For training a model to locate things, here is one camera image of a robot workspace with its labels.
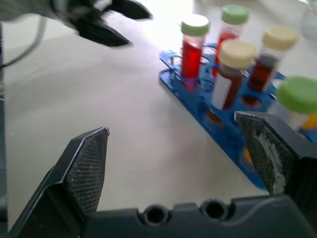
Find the white label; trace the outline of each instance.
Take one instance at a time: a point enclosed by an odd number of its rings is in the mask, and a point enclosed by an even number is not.
[[[223,109],[231,84],[232,82],[230,79],[224,78],[220,74],[217,75],[211,99],[211,103],[215,108],[220,110]]]

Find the blue test tube rack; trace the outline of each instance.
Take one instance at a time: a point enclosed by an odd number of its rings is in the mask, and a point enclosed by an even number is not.
[[[216,43],[207,43],[205,48],[211,48],[215,51]],[[221,111],[211,104],[212,88],[214,78],[211,77],[211,69],[218,67],[214,62],[214,54],[203,54],[208,62],[202,62],[200,75],[195,82],[186,82],[186,79],[180,76],[180,65],[174,65],[175,58],[181,58],[181,55],[173,51],[164,51],[160,54],[160,59],[168,67],[167,70],[159,74],[160,80],[178,98],[184,107],[193,115],[208,134],[218,143],[233,162],[242,170],[250,181],[259,189],[265,189],[261,177],[253,169],[248,169],[240,163],[240,156],[243,155],[245,143],[243,141],[242,131],[237,126],[234,118],[235,111],[257,111],[266,112],[272,102],[275,100],[276,88],[270,85],[266,92],[258,93],[248,88],[247,79],[252,68],[246,71],[243,83],[240,87],[236,101],[229,111]],[[285,76],[277,72],[274,79],[284,80]],[[259,103],[255,106],[248,106],[242,101],[244,95],[258,98]],[[220,123],[213,122],[208,117],[208,110],[212,110],[221,120]]]

